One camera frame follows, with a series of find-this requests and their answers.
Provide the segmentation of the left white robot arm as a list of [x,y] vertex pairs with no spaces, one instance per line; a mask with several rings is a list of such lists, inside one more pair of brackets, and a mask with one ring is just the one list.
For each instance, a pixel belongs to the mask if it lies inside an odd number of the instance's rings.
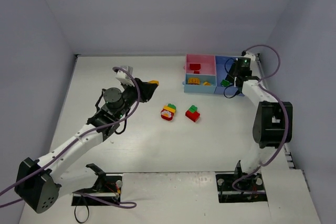
[[18,168],[15,193],[37,214],[47,211],[58,198],[86,188],[100,189],[105,172],[87,164],[77,172],[67,169],[81,156],[112,136],[139,103],[148,102],[158,81],[120,79],[123,90],[102,89],[96,112],[69,140],[50,153],[33,160],[26,158]]

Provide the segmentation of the flower lego stack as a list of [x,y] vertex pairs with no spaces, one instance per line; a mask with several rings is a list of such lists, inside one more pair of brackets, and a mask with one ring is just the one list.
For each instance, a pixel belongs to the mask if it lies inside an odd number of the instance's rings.
[[175,113],[176,113],[176,106],[171,103],[168,103],[161,110],[160,116],[162,119],[166,121],[171,121],[173,120]]

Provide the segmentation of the green square lego brick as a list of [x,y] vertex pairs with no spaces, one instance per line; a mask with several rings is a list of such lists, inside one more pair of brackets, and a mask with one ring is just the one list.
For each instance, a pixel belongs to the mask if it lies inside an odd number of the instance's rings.
[[225,80],[225,79],[223,79],[223,80],[220,82],[220,84],[221,84],[222,87],[228,87],[228,86],[230,85],[230,82],[227,81],[227,80]]

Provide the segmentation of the yellow rounded lego brick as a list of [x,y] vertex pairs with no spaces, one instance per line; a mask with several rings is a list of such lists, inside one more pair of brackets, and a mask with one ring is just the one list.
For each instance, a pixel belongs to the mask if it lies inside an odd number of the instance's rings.
[[196,77],[190,77],[188,78],[187,84],[188,85],[200,85],[200,80],[199,78],[196,78]]

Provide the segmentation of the red yellow green lego figure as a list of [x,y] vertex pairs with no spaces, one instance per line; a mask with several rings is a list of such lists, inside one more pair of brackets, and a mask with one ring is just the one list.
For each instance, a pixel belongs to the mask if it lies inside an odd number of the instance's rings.
[[151,81],[148,81],[148,83],[150,83],[150,84],[156,84],[157,86],[160,85],[160,83],[157,80],[151,80]]

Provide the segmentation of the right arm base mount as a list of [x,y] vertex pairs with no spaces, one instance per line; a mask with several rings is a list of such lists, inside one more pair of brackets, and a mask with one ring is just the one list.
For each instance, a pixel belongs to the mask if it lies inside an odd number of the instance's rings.
[[215,178],[220,204],[267,202],[268,200],[261,173],[237,182],[235,188],[232,184],[238,177],[234,173],[215,173]]

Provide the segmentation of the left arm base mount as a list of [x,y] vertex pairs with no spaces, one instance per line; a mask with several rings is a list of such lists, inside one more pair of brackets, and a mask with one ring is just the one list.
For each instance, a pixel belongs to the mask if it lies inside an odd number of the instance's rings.
[[[93,186],[91,188],[78,189],[78,192],[91,195],[92,197],[99,198],[101,200],[113,203],[120,204],[121,198],[121,187],[123,183],[123,174],[113,174],[107,173],[106,181],[101,186]],[[106,204],[94,200],[90,197],[82,197],[78,194],[72,195],[71,200],[72,206],[106,206]]]

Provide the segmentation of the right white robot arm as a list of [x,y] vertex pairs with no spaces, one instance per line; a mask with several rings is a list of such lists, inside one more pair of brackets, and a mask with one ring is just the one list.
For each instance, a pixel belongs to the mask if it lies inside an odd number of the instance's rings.
[[252,130],[254,143],[248,154],[238,161],[236,178],[251,176],[269,165],[292,138],[292,104],[281,101],[259,77],[252,75],[251,62],[249,57],[236,58],[228,73],[237,92],[256,107]]

